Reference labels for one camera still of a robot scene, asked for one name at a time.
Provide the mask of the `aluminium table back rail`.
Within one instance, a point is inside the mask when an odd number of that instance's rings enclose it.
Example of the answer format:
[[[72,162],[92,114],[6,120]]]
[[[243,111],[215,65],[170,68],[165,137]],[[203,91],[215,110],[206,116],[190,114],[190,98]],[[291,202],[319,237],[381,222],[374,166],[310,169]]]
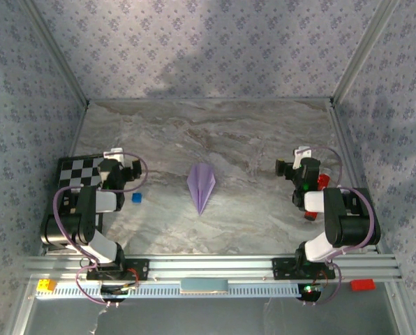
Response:
[[[267,98],[253,98],[253,97],[239,97],[239,98],[104,98],[104,99],[90,99],[90,103],[136,103],[136,102],[221,102],[221,101],[301,101],[312,103],[329,103],[332,97],[267,97]]]

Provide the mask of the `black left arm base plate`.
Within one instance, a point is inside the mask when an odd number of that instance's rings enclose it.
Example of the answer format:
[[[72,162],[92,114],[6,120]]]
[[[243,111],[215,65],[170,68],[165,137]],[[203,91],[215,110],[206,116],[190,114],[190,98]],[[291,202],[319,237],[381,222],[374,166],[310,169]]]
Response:
[[[122,265],[107,263],[98,265],[87,272],[90,281],[146,281],[149,273],[149,260],[130,258]]]

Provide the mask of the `aluminium table side rail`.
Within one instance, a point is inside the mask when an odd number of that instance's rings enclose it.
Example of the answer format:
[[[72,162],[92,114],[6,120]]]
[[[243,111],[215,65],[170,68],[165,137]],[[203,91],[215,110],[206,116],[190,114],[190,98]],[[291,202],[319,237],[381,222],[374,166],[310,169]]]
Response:
[[[334,109],[334,106],[330,103],[327,107],[328,113],[331,119],[331,125],[334,129],[334,133],[336,136],[336,142],[338,145],[338,153],[341,157],[341,162],[343,166],[342,178],[339,184],[342,188],[345,188],[345,193],[349,193],[354,195],[357,199],[355,200],[355,204],[362,205],[362,209],[366,211],[368,208],[365,205],[365,202],[361,199],[359,195],[357,195],[352,189],[355,191],[359,186],[359,181],[357,179],[356,168],[352,163],[352,157],[350,155],[350,147],[346,142],[346,134],[341,126],[341,123],[338,118],[338,114]]]
[[[86,117],[86,114],[87,114],[87,110],[88,109],[89,109],[89,103],[87,103],[87,105],[83,109],[83,112],[82,112],[82,114],[80,116],[80,119],[79,119],[79,121],[77,123],[77,128],[75,130],[75,134],[73,136],[73,141],[71,143],[70,150],[68,151],[67,156],[74,156],[74,154],[75,154],[75,150],[76,150],[76,146],[77,146],[77,141],[79,139],[80,132],[82,130],[82,126],[83,126],[84,119]]]

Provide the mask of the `red glitter tube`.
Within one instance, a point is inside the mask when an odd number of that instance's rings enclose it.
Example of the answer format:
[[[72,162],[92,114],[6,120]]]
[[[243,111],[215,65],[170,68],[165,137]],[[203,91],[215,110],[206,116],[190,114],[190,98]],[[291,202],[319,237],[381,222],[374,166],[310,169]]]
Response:
[[[318,177],[318,190],[322,191],[324,188],[326,188],[329,184],[330,176],[328,174],[320,174]],[[318,213],[317,212],[310,212],[307,211],[304,214],[304,218],[309,221],[314,221],[317,218]]]

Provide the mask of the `lilac paper sheet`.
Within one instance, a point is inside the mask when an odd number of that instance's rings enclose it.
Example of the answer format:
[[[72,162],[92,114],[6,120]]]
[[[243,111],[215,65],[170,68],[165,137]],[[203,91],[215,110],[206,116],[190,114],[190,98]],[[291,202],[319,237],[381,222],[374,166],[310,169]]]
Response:
[[[200,216],[216,184],[213,166],[207,163],[194,164],[186,182],[193,204]]]

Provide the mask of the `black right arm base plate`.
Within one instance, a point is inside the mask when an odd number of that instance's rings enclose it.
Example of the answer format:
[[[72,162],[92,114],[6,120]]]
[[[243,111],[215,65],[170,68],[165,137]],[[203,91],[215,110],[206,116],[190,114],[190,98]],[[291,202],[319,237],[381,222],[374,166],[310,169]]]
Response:
[[[335,279],[333,269],[319,262],[300,263],[295,258],[273,258],[272,272],[275,280]]]

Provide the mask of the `yellow toy brick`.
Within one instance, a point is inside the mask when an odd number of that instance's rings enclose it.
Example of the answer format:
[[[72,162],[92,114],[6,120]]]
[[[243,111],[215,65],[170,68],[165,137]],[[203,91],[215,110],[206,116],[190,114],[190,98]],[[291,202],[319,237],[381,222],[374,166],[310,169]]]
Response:
[[[38,280],[36,290],[38,292],[53,292],[57,286],[57,282],[51,278],[42,278]]]

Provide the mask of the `aluminium frame post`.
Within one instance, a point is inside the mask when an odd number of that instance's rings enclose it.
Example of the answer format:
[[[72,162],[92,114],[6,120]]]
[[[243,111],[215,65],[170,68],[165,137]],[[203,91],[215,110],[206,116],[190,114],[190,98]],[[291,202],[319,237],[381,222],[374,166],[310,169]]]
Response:
[[[17,0],[22,10],[29,18],[34,31],[40,38],[41,43],[45,46],[49,55],[52,57],[54,65],[62,75],[69,89],[71,90],[76,101],[82,106],[88,106],[88,100],[80,87],[74,73],[68,65],[65,55],[61,51],[58,43],[54,39],[47,22],[44,20],[34,0]]]
[[[333,107],[340,104],[346,97],[346,94],[357,78],[364,62],[384,31],[399,2],[400,0],[380,0],[376,11],[370,19],[366,31],[362,36],[362,39],[355,49],[350,63],[347,65],[334,90],[334,93],[332,94],[331,104]]]

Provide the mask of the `aluminium mounting rail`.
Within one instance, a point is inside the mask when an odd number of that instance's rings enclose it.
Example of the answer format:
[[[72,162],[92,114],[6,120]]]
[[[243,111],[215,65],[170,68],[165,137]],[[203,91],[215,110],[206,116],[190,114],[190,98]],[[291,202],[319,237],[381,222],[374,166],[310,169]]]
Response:
[[[310,283],[310,280],[275,280],[273,258],[288,255],[134,255],[149,260],[147,283],[177,283],[183,278],[222,278],[231,283],[287,281]],[[335,283],[371,278],[375,282],[400,281],[401,270],[390,254],[347,254],[334,259],[339,266],[335,279],[316,279]]]

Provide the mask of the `red toy brick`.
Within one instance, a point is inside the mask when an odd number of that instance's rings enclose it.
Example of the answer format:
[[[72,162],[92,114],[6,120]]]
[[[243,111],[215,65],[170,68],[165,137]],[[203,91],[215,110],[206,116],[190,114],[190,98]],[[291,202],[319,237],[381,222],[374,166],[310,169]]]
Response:
[[[351,290],[354,292],[369,291],[375,290],[376,284],[373,279],[355,279],[350,282]]]

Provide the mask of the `black controller board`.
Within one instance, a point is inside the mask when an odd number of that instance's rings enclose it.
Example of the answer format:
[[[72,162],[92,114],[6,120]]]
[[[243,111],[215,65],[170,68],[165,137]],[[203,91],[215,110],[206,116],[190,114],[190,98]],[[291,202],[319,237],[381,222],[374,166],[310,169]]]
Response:
[[[298,285],[300,296],[297,298],[303,303],[316,303],[323,291],[323,286],[318,283],[303,283]]]
[[[102,285],[100,294],[102,300],[106,303],[121,303],[127,296],[138,288],[138,284],[127,283],[124,285]]]

